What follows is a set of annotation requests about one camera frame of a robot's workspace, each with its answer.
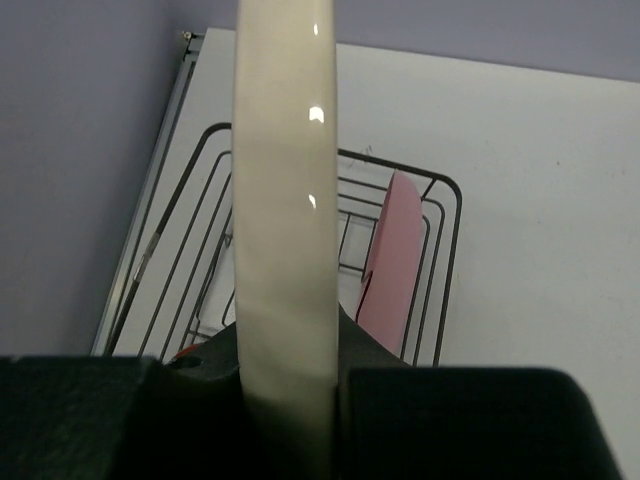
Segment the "cream floral plate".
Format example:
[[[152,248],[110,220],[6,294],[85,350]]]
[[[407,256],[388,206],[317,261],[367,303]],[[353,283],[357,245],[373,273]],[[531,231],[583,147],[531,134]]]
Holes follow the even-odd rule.
[[[330,1],[243,1],[233,101],[236,322],[245,388],[337,381],[337,83]]]

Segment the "pink plastic plate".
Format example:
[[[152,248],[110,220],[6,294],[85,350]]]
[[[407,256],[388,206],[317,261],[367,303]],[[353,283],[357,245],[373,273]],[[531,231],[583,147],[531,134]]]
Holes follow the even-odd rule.
[[[421,257],[422,209],[414,182],[393,173],[375,228],[356,323],[394,355],[401,351]]]

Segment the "orange ceramic mug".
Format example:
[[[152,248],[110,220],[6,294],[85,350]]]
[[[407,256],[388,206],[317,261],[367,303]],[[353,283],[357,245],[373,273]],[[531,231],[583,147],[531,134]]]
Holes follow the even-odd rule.
[[[194,351],[196,351],[199,347],[201,346],[201,344],[192,344],[189,347],[186,347],[182,350],[180,350],[171,360],[171,362],[175,362],[176,360],[188,356],[190,354],[192,354]]]

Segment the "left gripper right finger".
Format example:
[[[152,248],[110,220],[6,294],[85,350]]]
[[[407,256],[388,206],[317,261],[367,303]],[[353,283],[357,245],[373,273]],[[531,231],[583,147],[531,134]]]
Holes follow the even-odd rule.
[[[344,479],[617,479],[591,402],[548,368],[412,367],[339,317]]]

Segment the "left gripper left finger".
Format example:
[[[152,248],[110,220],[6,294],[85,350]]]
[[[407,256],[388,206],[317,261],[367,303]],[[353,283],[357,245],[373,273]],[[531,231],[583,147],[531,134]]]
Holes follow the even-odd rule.
[[[236,330],[152,357],[4,357],[4,479],[232,479],[246,445]]]

